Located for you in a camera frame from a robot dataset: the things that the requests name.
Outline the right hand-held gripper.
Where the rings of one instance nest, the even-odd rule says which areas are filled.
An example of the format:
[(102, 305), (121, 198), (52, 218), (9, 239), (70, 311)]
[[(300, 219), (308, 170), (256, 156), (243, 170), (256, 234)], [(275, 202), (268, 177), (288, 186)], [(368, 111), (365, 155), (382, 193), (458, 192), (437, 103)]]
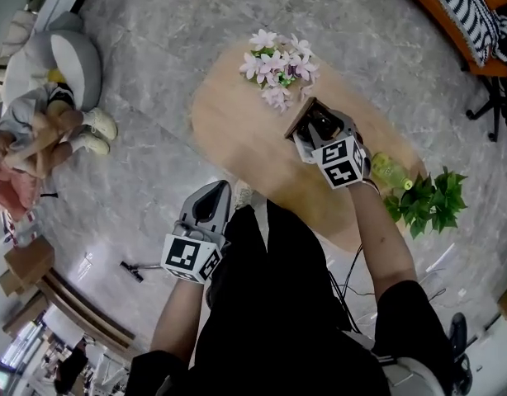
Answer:
[(347, 136), (325, 145), (317, 129), (308, 125), (312, 157), (332, 189), (339, 189), (370, 176), (371, 160), (367, 149), (355, 136), (358, 129), (353, 119), (342, 111), (331, 111), (333, 137)]

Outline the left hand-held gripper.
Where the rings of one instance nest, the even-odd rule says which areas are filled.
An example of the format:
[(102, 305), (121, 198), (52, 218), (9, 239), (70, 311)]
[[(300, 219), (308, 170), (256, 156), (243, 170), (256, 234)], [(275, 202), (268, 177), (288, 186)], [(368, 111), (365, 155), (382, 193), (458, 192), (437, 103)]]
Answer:
[(178, 279), (205, 284), (223, 258), (222, 234), (230, 202), (231, 187), (225, 180), (204, 185), (191, 194), (182, 206), (181, 221), (165, 237), (161, 267)]

